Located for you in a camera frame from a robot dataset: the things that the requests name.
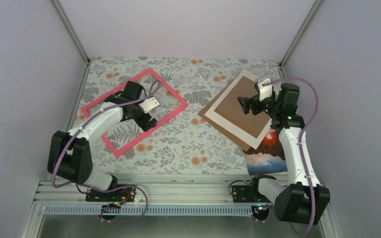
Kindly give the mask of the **white mat board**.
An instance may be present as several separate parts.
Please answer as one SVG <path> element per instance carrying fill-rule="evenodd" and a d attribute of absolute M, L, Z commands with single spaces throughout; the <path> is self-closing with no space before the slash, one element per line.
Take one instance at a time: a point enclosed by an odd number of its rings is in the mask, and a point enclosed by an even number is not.
<path fill-rule="evenodd" d="M 266 113 L 245 114 L 238 97 L 257 95 L 254 83 L 258 76 L 242 70 L 201 112 L 213 127 L 243 150 L 256 149 L 267 135 L 271 119 Z"/>

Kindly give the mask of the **pink wooden picture frame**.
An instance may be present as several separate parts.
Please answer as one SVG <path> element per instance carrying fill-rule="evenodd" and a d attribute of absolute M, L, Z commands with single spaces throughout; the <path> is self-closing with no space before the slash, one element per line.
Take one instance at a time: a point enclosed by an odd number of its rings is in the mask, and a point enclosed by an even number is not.
<path fill-rule="evenodd" d="M 147 68 L 145 69 L 144 71 L 140 72 L 139 74 L 137 74 L 136 76 L 130 78 L 128 81 L 138 81 L 140 80 L 141 78 L 145 77 L 146 75 L 150 75 L 150 76 L 153 76 L 156 81 L 159 81 L 160 84 L 166 88 L 167 91 L 169 91 L 173 97 L 175 97 L 179 102 L 180 102 L 180 105 L 174 109 L 172 112 L 170 112 L 169 114 L 167 114 L 165 117 L 161 118 L 160 120 L 158 120 L 158 123 L 157 125 L 150 129 L 149 131 L 147 132 L 143 132 L 141 133 L 139 136 L 137 136 L 135 139 L 133 139 L 131 142 L 129 142 L 128 144 L 126 144 L 125 146 L 121 147 L 120 149 L 116 149 L 115 146 L 113 145 L 113 143 L 108 139 L 108 137 L 106 135 L 102 135 L 101 138 L 102 140 L 106 143 L 107 147 L 111 150 L 111 152 L 114 154 L 114 156 L 116 158 L 120 157 L 121 155 L 123 155 L 124 153 L 126 153 L 129 149 L 133 148 L 135 145 L 137 145 L 138 143 L 140 143 L 143 139 L 145 139 L 146 137 L 148 137 L 151 133 L 155 132 L 158 128 L 160 128 L 161 126 L 163 126 L 165 123 L 167 123 L 168 121 L 170 121 L 173 117 L 177 116 L 179 113 L 181 113 L 184 109 L 186 109 L 189 104 L 174 90 L 174 88 L 172 88 L 159 74 L 157 74 L 152 68 Z M 107 97 L 109 97 L 110 95 L 114 94 L 114 93 L 117 93 L 118 91 L 121 91 L 122 89 L 125 88 L 126 86 L 126 82 L 120 84 L 118 87 L 112 89 L 111 91 L 107 92 L 106 94 L 104 94 L 103 96 L 97 98 L 96 100 L 92 101 L 91 103 L 87 104 L 86 106 L 82 107 L 81 108 L 81 111 L 82 113 L 87 117 L 89 118 L 91 116 L 90 114 L 90 109 L 96 105 L 98 105 L 99 103 L 103 102 Z"/>

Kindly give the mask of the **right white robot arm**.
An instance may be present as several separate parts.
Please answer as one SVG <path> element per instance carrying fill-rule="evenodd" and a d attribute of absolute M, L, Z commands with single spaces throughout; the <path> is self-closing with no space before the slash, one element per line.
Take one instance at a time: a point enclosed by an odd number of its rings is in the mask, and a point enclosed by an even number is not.
<path fill-rule="evenodd" d="M 275 93 L 271 83 L 258 83 L 257 96 L 238 97 L 244 114 L 266 113 L 271 118 L 286 158 L 288 184 L 272 176 L 257 175 L 250 181 L 249 196 L 255 202 L 267 198 L 276 219 L 291 224 L 316 225 L 330 201 L 330 191 L 321 185 L 312 167 L 306 142 L 307 125 L 297 112 L 300 88 L 281 84 Z"/>

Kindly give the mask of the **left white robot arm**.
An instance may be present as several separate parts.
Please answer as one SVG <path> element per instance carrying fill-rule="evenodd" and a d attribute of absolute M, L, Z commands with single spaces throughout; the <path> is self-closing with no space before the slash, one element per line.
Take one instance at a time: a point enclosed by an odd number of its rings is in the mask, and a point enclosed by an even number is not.
<path fill-rule="evenodd" d="M 128 81 L 122 91 L 107 97 L 85 122 L 67 132 L 57 131 L 51 140 L 48 159 L 52 186 L 60 188 L 76 183 L 98 191 L 107 201 L 115 199 L 118 195 L 117 178 L 93 168 L 90 143 L 118 122 L 133 120 L 144 132 L 153 129 L 157 120 L 149 115 L 149 111 L 159 105 L 153 96 L 159 88 L 160 82 L 154 81 L 149 93 L 142 97 L 145 93 L 143 86 Z"/>

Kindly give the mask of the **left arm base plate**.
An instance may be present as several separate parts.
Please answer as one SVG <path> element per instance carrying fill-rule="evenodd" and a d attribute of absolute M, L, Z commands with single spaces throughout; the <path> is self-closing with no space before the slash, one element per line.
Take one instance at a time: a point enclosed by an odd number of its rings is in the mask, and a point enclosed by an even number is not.
<path fill-rule="evenodd" d="M 118 184 L 117 187 L 122 187 L 122 189 L 117 189 L 112 192 L 101 192 L 95 189 L 90 189 L 87 192 L 85 201 L 87 202 L 134 202 L 136 188 L 131 185 Z"/>

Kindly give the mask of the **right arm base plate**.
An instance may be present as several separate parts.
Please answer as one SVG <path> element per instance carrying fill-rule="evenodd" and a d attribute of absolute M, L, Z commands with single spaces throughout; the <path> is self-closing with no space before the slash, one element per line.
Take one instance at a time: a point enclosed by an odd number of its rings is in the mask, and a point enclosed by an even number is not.
<path fill-rule="evenodd" d="M 231 192 L 234 203 L 261 202 L 261 198 L 252 193 L 250 185 L 233 185 Z"/>

